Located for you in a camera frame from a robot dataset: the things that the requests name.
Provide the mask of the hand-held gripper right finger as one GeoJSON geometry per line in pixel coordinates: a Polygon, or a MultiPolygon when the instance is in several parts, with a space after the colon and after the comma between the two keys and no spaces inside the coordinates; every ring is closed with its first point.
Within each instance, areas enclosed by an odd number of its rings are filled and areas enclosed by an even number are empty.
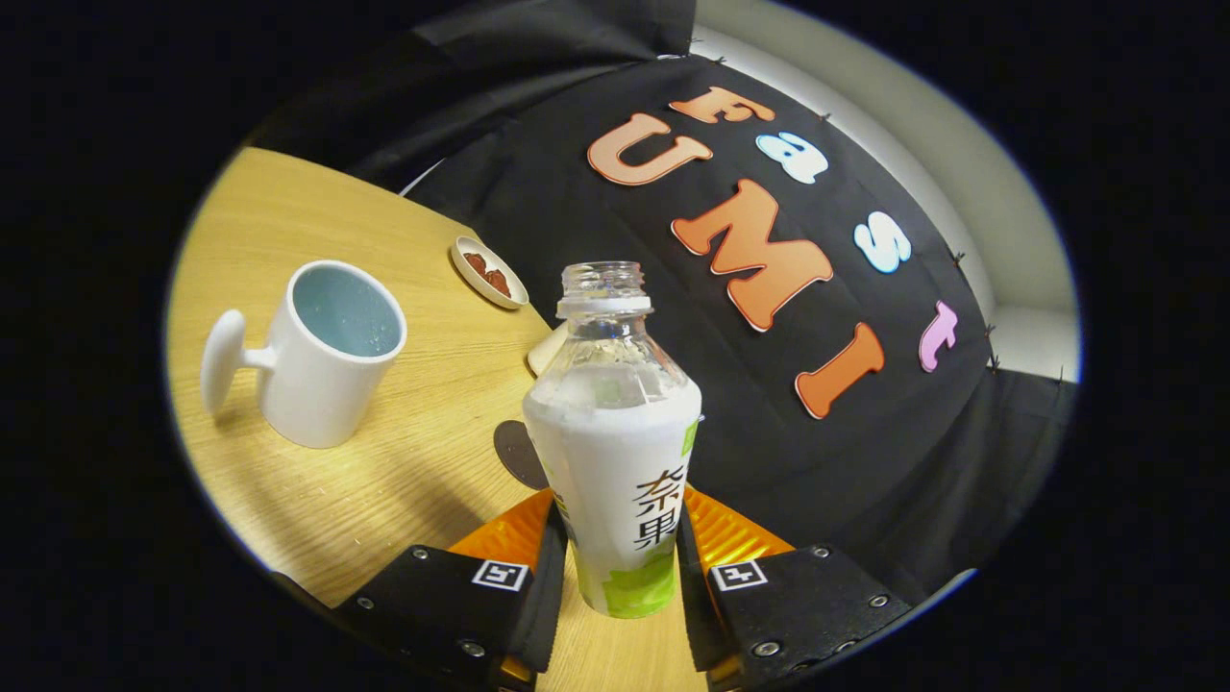
{"type": "Polygon", "coordinates": [[[692,661],[711,691],[763,691],[819,671],[913,610],[835,546],[796,548],[691,487],[676,560],[692,661]]]}

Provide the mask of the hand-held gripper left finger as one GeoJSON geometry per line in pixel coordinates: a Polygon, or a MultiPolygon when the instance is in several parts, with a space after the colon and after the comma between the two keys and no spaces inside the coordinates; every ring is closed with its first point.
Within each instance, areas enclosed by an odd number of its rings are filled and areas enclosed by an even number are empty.
{"type": "Polygon", "coordinates": [[[539,490],[448,549],[410,547],[333,616],[446,691],[531,691],[554,651],[566,551],[539,490]]]}

